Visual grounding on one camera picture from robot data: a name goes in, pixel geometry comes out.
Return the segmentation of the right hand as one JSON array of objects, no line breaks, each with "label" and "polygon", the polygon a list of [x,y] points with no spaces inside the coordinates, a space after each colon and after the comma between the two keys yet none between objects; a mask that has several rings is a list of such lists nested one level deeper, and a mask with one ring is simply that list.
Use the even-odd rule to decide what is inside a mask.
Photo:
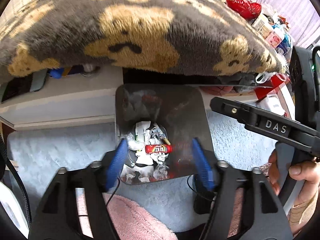
[{"label": "right hand", "polygon": [[291,209],[287,214],[291,232],[295,236],[316,211],[319,196],[319,163],[307,160],[291,165],[288,175],[296,183],[289,198]]}]

